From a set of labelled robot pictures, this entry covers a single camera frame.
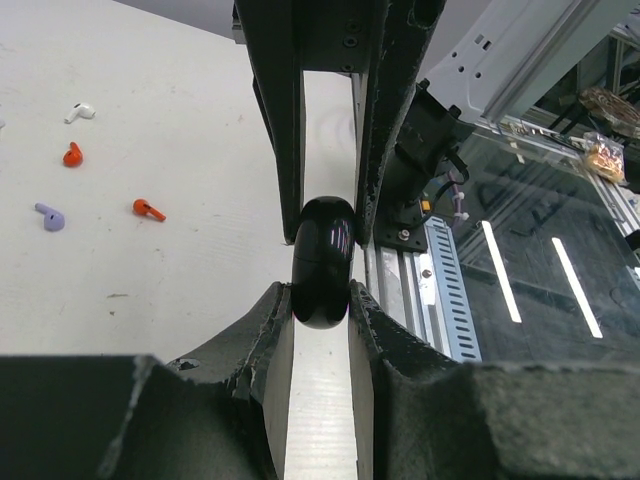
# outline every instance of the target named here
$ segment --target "white earbud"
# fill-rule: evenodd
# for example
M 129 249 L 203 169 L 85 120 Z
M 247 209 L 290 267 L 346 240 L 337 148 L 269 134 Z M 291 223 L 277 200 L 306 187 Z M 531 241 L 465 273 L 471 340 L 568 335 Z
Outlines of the white earbud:
M 78 103 L 73 107 L 73 110 L 69 112 L 69 115 L 64 117 L 64 123 L 71 123 L 77 117 L 86 118 L 87 120 L 91 120 L 96 116 L 96 109 L 87 103 Z

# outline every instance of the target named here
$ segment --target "clear plastic bag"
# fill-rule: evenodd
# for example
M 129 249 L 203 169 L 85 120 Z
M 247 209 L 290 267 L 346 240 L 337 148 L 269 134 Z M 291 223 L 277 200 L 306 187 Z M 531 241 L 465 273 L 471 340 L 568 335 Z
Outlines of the clear plastic bag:
M 612 183 L 624 184 L 624 148 L 597 132 L 584 134 L 584 164 L 592 172 Z

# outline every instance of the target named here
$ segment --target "black cable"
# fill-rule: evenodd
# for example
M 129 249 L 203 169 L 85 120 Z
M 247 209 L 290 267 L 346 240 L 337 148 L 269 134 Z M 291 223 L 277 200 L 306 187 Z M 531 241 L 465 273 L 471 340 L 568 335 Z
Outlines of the black cable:
M 467 180 L 469 180 L 469 170 L 467 170 L 467 165 L 462 161 L 462 159 L 458 156 L 456 152 L 453 150 L 449 150 L 445 157 L 456 167 L 456 170 L 462 175 L 462 181 L 460 180 L 449 180 L 447 183 L 442 185 L 436 194 L 433 196 L 433 202 L 431 202 L 431 210 L 428 213 L 425 213 L 420 220 L 409 225 L 408 230 L 413 230 L 414 228 L 418 228 L 421 225 L 424 225 L 427 220 L 429 220 L 433 214 L 433 211 L 436 209 L 436 205 L 438 204 L 438 200 L 444 195 L 444 193 L 449 190 L 454 185 L 464 185 Z

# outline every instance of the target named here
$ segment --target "orange object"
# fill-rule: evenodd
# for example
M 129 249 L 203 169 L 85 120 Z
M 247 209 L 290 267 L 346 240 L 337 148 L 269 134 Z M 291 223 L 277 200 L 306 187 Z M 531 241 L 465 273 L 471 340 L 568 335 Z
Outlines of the orange object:
M 151 214 L 161 222 L 164 222 L 167 219 L 165 215 L 149 205 L 149 202 L 147 202 L 144 198 L 139 198 L 138 200 L 133 202 L 133 211 L 138 215 Z
M 69 147 L 71 148 L 64 154 L 64 157 L 62 157 L 62 162 L 67 167 L 78 167 L 82 165 L 82 151 L 80 150 L 80 147 L 78 147 L 78 144 L 76 142 L 71 142 Z

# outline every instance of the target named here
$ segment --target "purple earbud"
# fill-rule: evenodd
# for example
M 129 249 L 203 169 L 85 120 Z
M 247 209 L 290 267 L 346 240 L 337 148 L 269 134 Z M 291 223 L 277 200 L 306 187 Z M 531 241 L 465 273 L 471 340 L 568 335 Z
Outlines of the purple earbud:
M 42 203 L 36 203 L 36 210 L 44 214 L 44 229 L 57 232 L 64 228 L 64 215 Z

